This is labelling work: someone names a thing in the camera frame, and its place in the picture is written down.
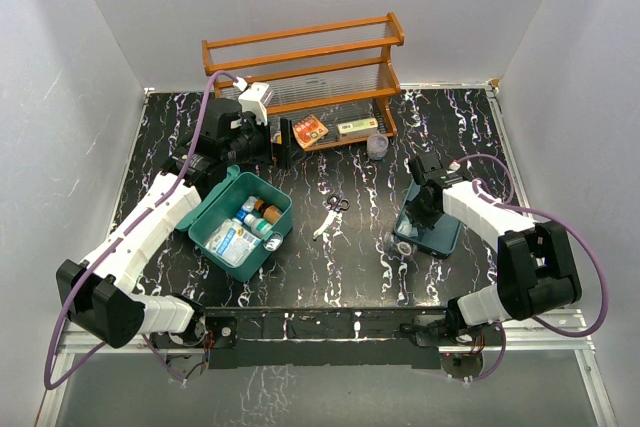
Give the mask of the white blue card packet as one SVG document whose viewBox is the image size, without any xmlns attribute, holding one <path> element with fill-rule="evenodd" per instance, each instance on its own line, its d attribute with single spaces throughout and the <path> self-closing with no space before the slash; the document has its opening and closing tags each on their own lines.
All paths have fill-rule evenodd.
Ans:
<svg viewBox="0 0 640 427">
<path fill-rule="evenodd" d="M 408 219 L 400 222 L 398 232 L 406 237 L 416 237 L 418 235 L 418 229 Z"/>
</svg>

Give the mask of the blue divided tray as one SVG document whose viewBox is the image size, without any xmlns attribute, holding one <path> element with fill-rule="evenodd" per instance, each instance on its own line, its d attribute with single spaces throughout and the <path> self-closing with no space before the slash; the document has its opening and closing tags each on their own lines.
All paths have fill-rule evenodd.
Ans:
<svg viewBox="0 0 640 427">
<path fill-rule="evenodd" d="M 437 258 L 447 258 L 454 252 L 462 228 L 461 222 L 457 219 L 443 215 L 433 230 L 420 229 L 415 226 L 418 229 L 416 237 L 406 237 L 398 232 L 400 222 L 404 219 L 409 220 L 406 214 L 407 202 L 415 197 L 418 190 L 419 186 L 412 181 L 396 219 L 393 229 L 394 235 L 399 241 L 409 243 L 413 250 L 419 250 Z"/>
</svg>

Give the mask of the brown orange-capped syrup bottle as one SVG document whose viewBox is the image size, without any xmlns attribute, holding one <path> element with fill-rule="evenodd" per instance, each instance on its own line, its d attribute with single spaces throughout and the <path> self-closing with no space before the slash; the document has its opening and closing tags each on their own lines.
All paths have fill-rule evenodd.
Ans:
<svg viewBox="0 0 640 427">
<path fill-rule="evenodd" d="M 254 209 L 268 223 L 275 224 L 282 216 L 282 211 L 274 204 L 258 199 Z"/>
</svg>

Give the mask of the blue white small tube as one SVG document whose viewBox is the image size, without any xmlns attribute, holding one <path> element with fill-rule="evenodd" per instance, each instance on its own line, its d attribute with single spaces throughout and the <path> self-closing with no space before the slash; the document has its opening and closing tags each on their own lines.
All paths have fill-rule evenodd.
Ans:
<svg viewBox="0 0 640 427">
<path fill-rule="evenodd" d="M 236 213 L 235 218 L 238 219 L 240 222 L 243 222 L 247 215 L 253 213 L 254 207 L 257 201 L 258 201 L 257 197 L 249 196 L 245 200 L 245 202 L 242 204 L 238 212 Z"/>
</svg>

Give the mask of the green medicine kit box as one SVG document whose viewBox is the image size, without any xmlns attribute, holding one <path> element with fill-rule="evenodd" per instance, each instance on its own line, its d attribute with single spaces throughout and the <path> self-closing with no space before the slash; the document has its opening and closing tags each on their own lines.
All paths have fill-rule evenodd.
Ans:
<svg viewBox="0 0 640 427">
<path fill-rule="evenodd" d="M 245 282 L 291 231 L 292 205 L 284 192 L 232 166 L 177 229 L 187 233 L 206 258 Z"/>
</svg>

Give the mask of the white green medicine bottle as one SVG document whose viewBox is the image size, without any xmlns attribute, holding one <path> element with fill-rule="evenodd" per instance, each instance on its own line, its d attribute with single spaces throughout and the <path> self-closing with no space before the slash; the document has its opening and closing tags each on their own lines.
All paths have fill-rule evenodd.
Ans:
<svg viewBox="0 0 640 427">
<path fill-rule="evenodd" d="M 258 238 L 264 238 L 272 231 L 273 228 L 273 226 L 264 218 L 251 213 L 244 217 L 243 222 L 252 234 Z"/>
</svg>

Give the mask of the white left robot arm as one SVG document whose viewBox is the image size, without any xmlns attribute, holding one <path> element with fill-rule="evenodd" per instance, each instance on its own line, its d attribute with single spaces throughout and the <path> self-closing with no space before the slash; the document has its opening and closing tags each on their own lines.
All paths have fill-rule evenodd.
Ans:
<svg viewBox="0 0 640 427">
<path fill-rule="evenodd" d="M 174 230 L 188 230 L 239 182 L 242 164 L 288 168 L 292 124 L 267 119 L 265 108 L 215 98 L 195 129 L 181 138 L 151 187 L 108 238 L 81 262 L 56 272 L 60 323 L 71 321 L 120 348 L 138 334 L 171 333 L 194 346 L 206 334 L 201 307 L 180 294 L 150 296 L 134 288 L 145 266 Z"/>
</svg>

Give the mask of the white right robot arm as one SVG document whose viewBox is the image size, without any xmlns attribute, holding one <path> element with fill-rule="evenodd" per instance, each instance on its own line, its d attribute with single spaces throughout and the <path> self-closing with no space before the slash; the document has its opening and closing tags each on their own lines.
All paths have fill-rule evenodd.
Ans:
<svg viewBox="0 0 640 427">
<path fill-rule="evenodd" d="M 474 181 L 444 168 L 437 156 L 408 162 L 416 196 L 405 212 L 418 229 L 448 215 L 465 224 L 496 253 L 496 283 L 450 300 L 444 318 L 427 326 L 433 336 L 466 344 L 482 326 L 526 320 L 582 297 L 568 232 L 558 222 L 536 222 L 503 206 Z"/>
</svg>

